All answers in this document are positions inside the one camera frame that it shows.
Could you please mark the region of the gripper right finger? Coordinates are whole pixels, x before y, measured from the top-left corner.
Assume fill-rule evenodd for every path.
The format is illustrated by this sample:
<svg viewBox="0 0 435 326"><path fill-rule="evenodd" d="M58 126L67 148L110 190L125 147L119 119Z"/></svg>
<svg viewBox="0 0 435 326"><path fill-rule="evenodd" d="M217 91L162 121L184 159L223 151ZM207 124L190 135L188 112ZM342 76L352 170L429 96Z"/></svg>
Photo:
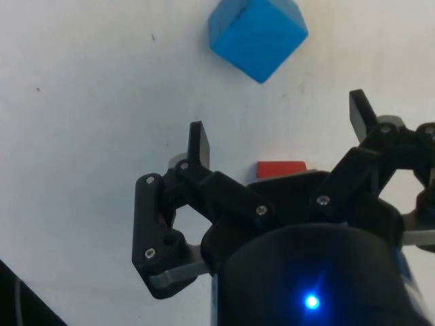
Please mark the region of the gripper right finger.
<svg viewBox="0 0 435 326"><path fill-rule="evenodd" d="M398 116L377 116L363 90L349 93L349 118L359 145L317 188L314 220L346 222L391 245L434 251L434 123L409 130ZM412 171L423 186L410 215L379 198L397 170Z"/></svg>

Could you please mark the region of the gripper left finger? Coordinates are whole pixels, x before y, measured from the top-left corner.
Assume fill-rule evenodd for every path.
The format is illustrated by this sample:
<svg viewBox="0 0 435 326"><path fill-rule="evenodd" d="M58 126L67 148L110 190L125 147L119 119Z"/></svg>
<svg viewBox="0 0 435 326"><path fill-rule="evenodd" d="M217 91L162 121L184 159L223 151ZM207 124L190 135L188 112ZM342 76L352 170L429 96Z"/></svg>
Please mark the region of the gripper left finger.
<svg viewBox="0 0 435 326"><path fill-rule="evenodd" d="M164 175L150 173L135 184L132 263L156 299L174 296L202 274L217 274L238 248L276 224L275 205L211 171L209 151L203 123L192 122L187 152ZM183 206L211 223L198 245L173 227Z"/></svg>

